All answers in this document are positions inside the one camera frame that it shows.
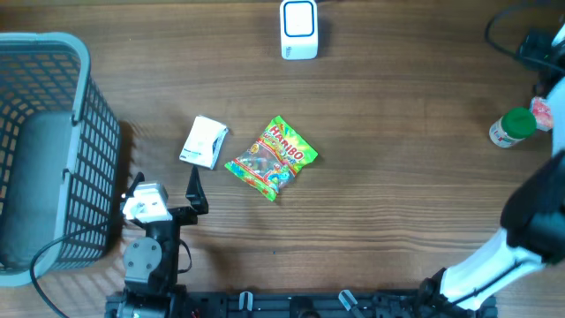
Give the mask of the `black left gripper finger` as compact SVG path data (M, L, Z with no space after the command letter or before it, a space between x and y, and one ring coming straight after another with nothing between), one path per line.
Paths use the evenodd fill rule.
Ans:
M208 213L209 205L200 182L200 174L197 166L192 167L190 180L186 188L185 198L190 202L196 215Z
M134 196L134 191L137 185L145 181L145 176L142 172L138 172L132 181L132 184L127 188L127 190L121 195L122 199L129 199Z

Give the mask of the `white blue paper box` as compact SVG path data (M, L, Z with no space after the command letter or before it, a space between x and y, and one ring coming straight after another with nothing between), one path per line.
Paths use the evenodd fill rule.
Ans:
M225 124L197 116L180 152L179 160L212 170L228 132L229 128Z

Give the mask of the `Haribo gummy worms bag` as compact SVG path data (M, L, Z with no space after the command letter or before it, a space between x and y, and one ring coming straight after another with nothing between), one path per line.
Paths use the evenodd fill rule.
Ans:
M274 201L318 152L281 116L274 117L260 137L224 167Z

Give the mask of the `green lid jar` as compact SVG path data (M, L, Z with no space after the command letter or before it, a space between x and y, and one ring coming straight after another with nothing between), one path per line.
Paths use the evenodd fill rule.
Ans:
M514 108L491 125L489 138L500 148L511 148L531 137L536 130L534 115L528 109Z

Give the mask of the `pink tissue pack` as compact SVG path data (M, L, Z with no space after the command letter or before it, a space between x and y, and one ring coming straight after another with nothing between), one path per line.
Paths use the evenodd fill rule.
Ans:
M536 119L537 128L540 131L548 132L554 127L554 119L551 109L546 100L536 96L531 99L530 112Z

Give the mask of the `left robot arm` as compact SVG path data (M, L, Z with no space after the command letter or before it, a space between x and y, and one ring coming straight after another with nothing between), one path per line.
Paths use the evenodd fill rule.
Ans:
M186 287L177 282L177 277L191 268L178 267L179 249L187 247L180 238L181 228L197 224L198 216L208 212L197 167L192 167L185 198L187 206L169 208L164 185L146 181L141 172L122 195L120 211L126 220L144 230L145 236L126 247L124 290L107 298L107 317L191 316L185 311Z

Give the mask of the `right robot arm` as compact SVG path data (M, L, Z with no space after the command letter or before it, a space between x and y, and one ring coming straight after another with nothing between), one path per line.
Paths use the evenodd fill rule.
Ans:
M516 280L564 259L564 79L549 77L541 98L553 120L552 156L508 199L495 234L465 261L420 286L415 317L480 317Z

